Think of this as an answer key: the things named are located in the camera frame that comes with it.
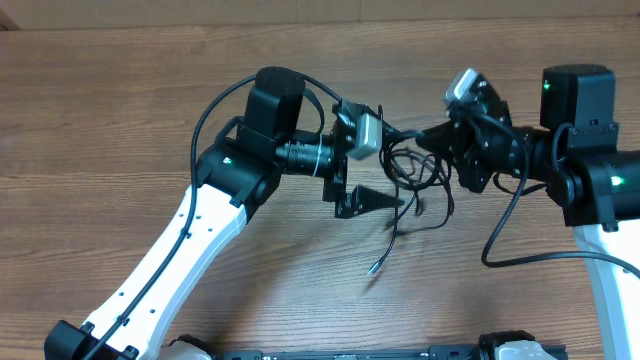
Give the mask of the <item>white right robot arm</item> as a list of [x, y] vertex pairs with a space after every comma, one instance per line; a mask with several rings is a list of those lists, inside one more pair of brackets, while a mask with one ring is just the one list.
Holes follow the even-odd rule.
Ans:
[[617, 147], [616, 79], [604, 65], [544, 69], [539, 128], [515, 127], [507, 103], [469, 68], [444, 95], [448, 122], [418, 146], [449, 162], [462, 187], [482, 192], [505, 174], [545, 184], [572, 228], [577, 250], [482, 262], [493, 268], [554, 259], [585, 261], [604, 355], [639, 356], [639, 153]]

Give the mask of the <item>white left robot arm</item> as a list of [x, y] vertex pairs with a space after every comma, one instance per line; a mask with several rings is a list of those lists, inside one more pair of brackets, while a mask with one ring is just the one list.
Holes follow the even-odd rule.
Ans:
[[381, 110], [337, 98], [332, 127], [302, 131], [304, 102], [321, 82], [282, 67], [245, 79], [243, 115], [213, 144], [190, 151], [190, 184], [168, 226], [133, 272], [80, 326], [58, 322], [44, 342], [49, 359], [210, 359], [192, 336], [167, 332], [213, 260], [238, 236], [278, 188], [283, 175], [321, 178], [323, 198], [339, 218], [393, 207], [392, 196], [346, 187], [350, 160], [378, 153], [392, 134]]

